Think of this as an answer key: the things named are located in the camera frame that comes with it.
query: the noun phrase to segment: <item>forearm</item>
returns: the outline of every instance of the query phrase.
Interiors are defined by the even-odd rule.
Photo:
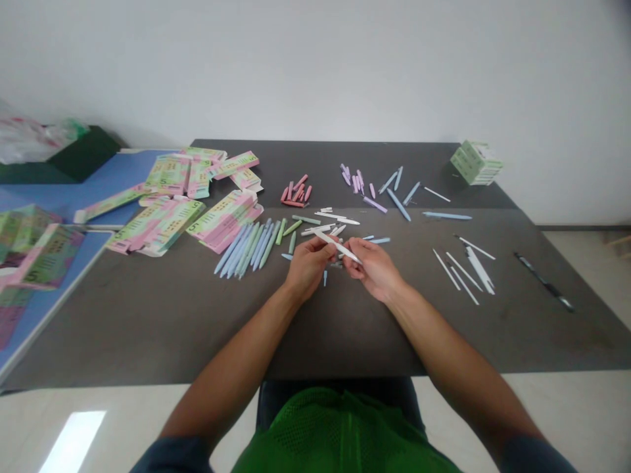
[[[406,284],[388,308],[418,353],[436,389],[478,434],[494,459],[511,434],[542,435],[513,390],[437,310]]]
[[[256,393],[299,307],[281,286],[191,384],[160,437],[204,436],[213,449]]]

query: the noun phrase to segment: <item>tiled floor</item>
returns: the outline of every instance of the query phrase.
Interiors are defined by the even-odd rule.
[[[600,233],[548,233],[631,328],[631,261],[618,259]],[[548,439],[581,472],[631,471],[631,371],[506,376]],[[430,440],[463,471],[497,471],[471,429],[427,378],[416,378]],[[82,473],[127,472],[157,435],[186,386],[41,390],[0,397],[0,472],[36,473],[68,416],[106,410]],[[256,404],[211,458],[228,472],[254,432]]]

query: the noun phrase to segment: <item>green container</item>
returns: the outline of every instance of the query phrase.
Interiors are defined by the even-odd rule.
[[[0,164],[0,184],[78,184],[95,173],[121,146],[102,128],[90,131],[46,162]]]

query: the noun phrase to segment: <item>person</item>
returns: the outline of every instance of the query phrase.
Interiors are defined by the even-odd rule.
[[[359,238],[345,246],[363,263],[344,257],[350,277],[389,308],[436,389],[500,472],[576,473],[498,372],[403,280],[383,248]],[[211,472],[210,454],[259,387],[256,433],[234,472],[460,471],[428,442],[410,378],[263,381],[292,319],[336,258],[335,245],[317,237],[296,247],[285,282],[191,384],[133,473]]]

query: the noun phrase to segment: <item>left hand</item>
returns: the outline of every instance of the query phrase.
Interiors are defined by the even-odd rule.
[[[285,286],[296,295],[300,303],[309,299],[322,280],[327,261],[336,261],[337,249],[317,236],[299,244],[294,250],[294,259],[289,265]]]

